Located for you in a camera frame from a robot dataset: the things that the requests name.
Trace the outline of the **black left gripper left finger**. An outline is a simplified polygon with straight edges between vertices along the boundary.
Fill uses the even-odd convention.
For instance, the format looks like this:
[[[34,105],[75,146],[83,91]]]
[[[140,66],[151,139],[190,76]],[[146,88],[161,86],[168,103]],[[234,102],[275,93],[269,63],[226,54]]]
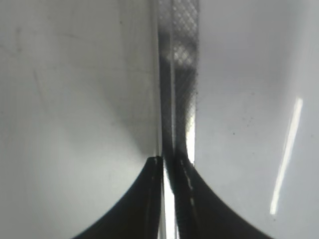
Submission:
[[[163,159],[149,157],[124,196],[77,239],[156,239],[160,224]]]

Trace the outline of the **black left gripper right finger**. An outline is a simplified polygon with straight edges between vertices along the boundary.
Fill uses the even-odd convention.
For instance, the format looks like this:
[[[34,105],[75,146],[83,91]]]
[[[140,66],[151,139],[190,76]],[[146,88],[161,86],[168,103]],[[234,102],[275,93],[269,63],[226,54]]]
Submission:
[[[173,192],[181,239],[269,239],[231,210],[187,159],[174,159]]]

